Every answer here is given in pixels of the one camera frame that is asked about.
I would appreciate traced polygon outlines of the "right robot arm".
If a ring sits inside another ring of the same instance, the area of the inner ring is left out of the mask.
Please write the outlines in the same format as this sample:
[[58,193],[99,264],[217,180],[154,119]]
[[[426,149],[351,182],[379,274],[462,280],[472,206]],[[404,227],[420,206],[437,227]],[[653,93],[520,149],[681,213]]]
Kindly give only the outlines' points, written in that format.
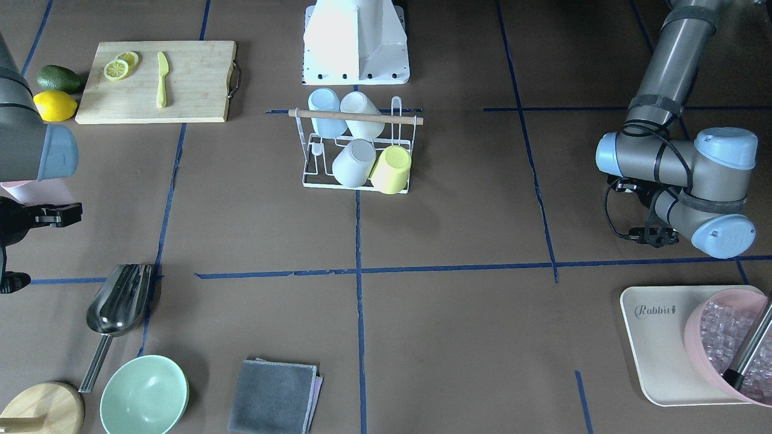
[[16,244],[42,226],[79,222],[83,206],[63,183],[79,163],[77,141],[68,127],[45,123],[27,80],[1,40],[1,180],[30,187],[36,201],[2,198],[2,245]]

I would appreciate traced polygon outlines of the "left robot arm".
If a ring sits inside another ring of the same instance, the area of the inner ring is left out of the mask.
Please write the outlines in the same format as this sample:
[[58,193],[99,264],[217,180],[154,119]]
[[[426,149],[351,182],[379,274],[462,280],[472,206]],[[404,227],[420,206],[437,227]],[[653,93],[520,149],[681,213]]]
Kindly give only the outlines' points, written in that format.
[[596,166],[609,176],[608,190],[632,192],[648,210],[642,226],[618,238],[659,248],[684,237],[711,257],[733,258],[756,238],[744,207],[758,138],[739,127],[709,127],[694,140],[671,136],[728,2],[668,6],[625,123],[601,138]]

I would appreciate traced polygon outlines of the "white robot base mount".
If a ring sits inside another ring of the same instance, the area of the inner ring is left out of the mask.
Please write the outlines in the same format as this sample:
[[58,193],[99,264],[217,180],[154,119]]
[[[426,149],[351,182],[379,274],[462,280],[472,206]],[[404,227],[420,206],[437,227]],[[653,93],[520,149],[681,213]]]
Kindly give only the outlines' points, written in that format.
[[305,10],[302,83],[408,83],[405,11],[392,1],[317,1]]

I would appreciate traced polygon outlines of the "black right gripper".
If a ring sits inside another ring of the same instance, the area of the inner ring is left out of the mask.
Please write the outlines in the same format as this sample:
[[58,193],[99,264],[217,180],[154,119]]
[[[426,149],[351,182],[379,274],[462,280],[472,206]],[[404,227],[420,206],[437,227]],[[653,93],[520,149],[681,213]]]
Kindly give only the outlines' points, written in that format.
[[2,247],[16,244],[33,228],[63,228],[81,221],[82,203],[25,206],[11,198],[1,198]]

